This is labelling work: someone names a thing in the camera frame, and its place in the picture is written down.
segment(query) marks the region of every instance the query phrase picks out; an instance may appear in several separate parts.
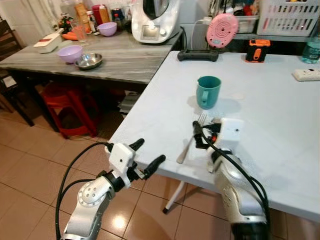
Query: purple bowl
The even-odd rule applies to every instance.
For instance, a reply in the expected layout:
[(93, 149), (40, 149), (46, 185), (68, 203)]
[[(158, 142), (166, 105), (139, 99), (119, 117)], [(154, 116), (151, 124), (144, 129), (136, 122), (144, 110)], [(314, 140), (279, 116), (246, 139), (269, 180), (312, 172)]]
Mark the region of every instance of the purple bowl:
[(110, 37), (110, 36), (112, 36), (113, 34), (116, 33), (116, 31), (117, 31), (117, 23), (113, 22), (113, 21), (106, 22), (106, 23), (100, 24), (97, 28), (99, 29), (100, 33), (103, 36)]
[(73, 64), (76, 59), (83, 55), (83, 47), (80, 45), (72, 45), (61, 48), (57, 55), (65, 62)]

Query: white plastic basket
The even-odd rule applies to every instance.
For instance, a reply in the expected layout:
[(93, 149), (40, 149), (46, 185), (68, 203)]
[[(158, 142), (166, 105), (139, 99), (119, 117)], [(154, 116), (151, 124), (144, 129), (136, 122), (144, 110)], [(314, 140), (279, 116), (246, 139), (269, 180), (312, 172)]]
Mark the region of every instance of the white plastic basket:
[(259, 15), (255, 16), (235, 16), (238, 19), (238, 34), (251, 34), (254, 31)]
[(258, 35), (307, 37), (320, 15), (320, 0), (261, 0)]

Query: orange device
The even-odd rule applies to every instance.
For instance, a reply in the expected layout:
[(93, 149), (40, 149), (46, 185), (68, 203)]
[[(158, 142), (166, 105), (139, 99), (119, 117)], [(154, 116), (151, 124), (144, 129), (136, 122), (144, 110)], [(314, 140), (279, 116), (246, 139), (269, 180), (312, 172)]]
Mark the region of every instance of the orange device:
[(251, 39), (245, 56), (248, 63), (263, 63), (270, 47), (270, 41), (265, 39)]

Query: metal utensil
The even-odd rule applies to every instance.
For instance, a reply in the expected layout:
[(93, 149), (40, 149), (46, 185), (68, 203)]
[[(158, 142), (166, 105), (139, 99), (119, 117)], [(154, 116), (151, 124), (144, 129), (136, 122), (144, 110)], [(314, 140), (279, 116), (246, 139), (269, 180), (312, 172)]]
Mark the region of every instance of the metal utensil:
[[(201, 127), (204, 125), (206, 118), (207, 118), (207, 114), (204, 114), (204, 113), (201, 113), (201, 115), (199, 116), (198, 122)], [(190, 138), (188, 144), (185, 146), (183, 152), (177, 157), (176, 162), (178, 164), (182, 164), (184, 162), (193, 138), (194, 138), (194, 135), (192, 134), (192, 137)]]
[(99, 53), (89, 53), (79, 57), (74, 64), (83, 70), (94, 69), (102, 63), (102, 56)]

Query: brown tile floor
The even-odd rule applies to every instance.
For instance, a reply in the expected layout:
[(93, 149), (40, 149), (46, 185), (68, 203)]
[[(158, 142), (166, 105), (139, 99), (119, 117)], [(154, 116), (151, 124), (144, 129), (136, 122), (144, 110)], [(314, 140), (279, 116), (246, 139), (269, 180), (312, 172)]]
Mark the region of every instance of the brown tile floor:
[[(27, 126), (16, 113), (0, 112), (0, 240), (55, 239), (57, 191), (69, 162), (95, 141), (108, 140), (121, 118), (110, 113), (100, 135), (65, 140), (43, 117)], [(97, 146), (79, 159), (67, 183), (94, 178), (109, 164)], [(230, 224), (217, 193), (187, 184), (168, 215), (162, 213), (179, 181), (154, 175), (117, 193), (103, 216), (98, 240), (230, 240)], [(78, 183), (65, 195), (60, 226), (64, 229), (76, 205)], [(319, 240), (318, 223), (271, 211), (275, 240)]]

